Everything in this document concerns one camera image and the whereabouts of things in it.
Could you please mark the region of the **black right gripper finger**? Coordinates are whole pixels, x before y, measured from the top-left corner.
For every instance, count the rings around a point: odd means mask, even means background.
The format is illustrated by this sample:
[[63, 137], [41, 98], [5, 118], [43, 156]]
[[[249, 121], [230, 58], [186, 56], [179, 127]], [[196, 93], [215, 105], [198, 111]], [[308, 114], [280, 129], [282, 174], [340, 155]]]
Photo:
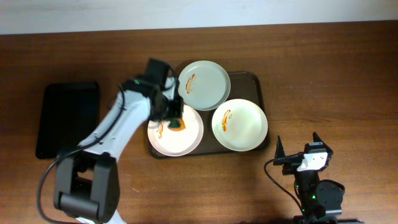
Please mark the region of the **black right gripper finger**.
[[285, 157], [285, 152], [284, 152], [284, 147], [282, 145], [282, 141], [280, 136], [277, 136], [277, 144], [276, 144], [276, 150], [275, 150], [275, 159], [280, 159]]
[[313, 137], [314, 144], [325, 145], [324, 141], [320, 138], [320, 136], [316, 132], [313, 132], [312, 137]]

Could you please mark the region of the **green orange sponge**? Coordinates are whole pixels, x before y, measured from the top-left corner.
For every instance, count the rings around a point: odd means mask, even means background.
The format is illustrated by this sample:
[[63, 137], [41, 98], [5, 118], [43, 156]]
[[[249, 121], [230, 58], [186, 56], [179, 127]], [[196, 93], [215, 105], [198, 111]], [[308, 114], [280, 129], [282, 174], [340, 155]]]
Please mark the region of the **green orange sponge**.
[[168, 128], [169, 128], [171, 131], [182, 131], [182, 130], [184, 130], [186, 127], [185, 127], [184, 120], [183, 120], [182, 118], [179, 118], [179, 119], [172, 120], [172, 121], [168, 124]]

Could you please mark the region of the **pink plate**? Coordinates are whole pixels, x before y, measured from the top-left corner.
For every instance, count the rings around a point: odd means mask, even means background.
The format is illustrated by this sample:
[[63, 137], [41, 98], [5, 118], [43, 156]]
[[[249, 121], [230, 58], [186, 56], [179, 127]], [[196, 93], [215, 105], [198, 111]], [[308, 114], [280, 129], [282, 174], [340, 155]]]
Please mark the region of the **pink plate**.
[[181, 127], [175, 131], [169, 128], [170, 121], [149, 121], [147, 135], [152, 147], [159, 153], [178, 157], [192, 152], [200, 143], [204, 126], [200, 115], [193, 108], [183, 107]]

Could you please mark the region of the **grey-green plate with sauce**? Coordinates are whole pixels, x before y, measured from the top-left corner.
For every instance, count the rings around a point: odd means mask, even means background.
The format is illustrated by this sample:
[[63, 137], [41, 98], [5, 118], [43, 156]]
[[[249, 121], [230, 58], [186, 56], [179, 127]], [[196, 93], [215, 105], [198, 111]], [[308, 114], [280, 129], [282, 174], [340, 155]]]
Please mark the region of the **grey-green plate with sauce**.
[[226, 101], [231, 81], [223, 67], [215, 62], [199, 60], [180, 73], [178, 93], [186, 105], [200, 111], [217, 108]]

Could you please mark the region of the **cream plate with sauce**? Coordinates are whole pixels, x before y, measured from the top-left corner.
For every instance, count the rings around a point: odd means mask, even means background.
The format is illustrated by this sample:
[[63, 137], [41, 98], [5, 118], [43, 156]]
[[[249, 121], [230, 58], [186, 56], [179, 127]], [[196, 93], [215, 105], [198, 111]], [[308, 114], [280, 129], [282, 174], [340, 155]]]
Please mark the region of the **cream plate with sauce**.
[[216, 140], [225, 148], [244, 152], [260, 146], [268, 132], [265, 112], [255, 103], [233, 99], [220, 105], [211, 120]]

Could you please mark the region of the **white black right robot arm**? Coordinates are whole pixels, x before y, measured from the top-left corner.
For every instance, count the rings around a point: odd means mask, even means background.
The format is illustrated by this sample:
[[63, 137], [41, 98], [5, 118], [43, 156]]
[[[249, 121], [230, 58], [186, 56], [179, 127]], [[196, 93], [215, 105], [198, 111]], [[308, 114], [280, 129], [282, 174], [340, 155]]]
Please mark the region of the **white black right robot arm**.
[[313, 133], [313, 141], [302, 152], [287, 156], [281, 138], [277, 138], [272, 164], [282, 166], [283, 175], [293, 175], [294, 190], [301, 215], [294, 223], [337, 223], [342, 214], [344, 185], [333, 180], [321, 180], [318, 173], [325, 170], [333, 155], [332, 149]]

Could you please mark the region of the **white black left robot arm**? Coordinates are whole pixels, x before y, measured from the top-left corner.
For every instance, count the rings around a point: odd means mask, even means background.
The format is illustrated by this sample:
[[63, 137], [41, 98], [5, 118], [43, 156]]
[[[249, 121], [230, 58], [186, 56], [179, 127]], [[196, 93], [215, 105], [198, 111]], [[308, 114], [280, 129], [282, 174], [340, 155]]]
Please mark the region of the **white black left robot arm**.
[[145, 121], [184, 118], [179, 81], [128, 80], [100, 125], [76, 149], [58, 156], [54, 207], [81, 223], [123, 223], [117, 211], [120, 187], [118, 160]]

